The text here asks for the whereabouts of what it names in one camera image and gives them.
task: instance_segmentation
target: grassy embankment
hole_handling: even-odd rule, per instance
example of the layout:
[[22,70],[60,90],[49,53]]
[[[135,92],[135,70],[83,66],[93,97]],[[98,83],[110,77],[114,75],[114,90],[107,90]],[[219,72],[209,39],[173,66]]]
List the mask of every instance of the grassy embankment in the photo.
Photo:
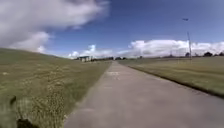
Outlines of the grassy embankment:
[[224,57],[125,60],[121,64],[224,98]]
[[64,116],[109,64],[0,49],[0,127],[15,128],[19,111],[40,128],[62,127]]

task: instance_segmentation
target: green lawn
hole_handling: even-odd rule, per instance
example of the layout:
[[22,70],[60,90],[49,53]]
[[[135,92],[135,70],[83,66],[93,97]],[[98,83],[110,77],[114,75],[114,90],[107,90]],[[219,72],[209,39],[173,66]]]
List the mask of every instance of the green lawn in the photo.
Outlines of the green lawn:
[[121,64],[224,96],[224,57],[125,60]]
[[[16,127],[18,108],[40,128],[62,127],[65,115],[109,64],[0,49],[0,127]],[[17,102],[10,107],[14,96]]]

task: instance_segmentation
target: sky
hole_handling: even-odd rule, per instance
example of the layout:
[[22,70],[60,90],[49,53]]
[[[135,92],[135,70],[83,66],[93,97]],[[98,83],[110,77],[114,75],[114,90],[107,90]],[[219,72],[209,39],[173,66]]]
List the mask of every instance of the sky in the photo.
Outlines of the sky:
[[223,0],[0,0],[0,47],[62,57],[224,50]]

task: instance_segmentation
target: road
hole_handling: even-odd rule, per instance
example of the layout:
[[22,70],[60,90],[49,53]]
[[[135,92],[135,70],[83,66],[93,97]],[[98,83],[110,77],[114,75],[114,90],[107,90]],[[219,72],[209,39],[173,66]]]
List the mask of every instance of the road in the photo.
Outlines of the road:
[[64,127],[224,128],[223,109],[222,99],[114,62]]

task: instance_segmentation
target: grassy slope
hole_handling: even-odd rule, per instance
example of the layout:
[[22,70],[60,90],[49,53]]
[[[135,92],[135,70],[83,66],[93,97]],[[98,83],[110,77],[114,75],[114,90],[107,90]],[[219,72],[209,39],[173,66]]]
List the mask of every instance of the grassy slope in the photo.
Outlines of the grassy slope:
[[[40,128],[60,127],[64,115],[98,80],[109,62],[81,63],[17,50],[0,49],[0,127],[15,127],[19,107]],[[14,109],[9,101],[17,96]]]
[[224,97],[224,57],[190,60],[143,59],[122,64]]

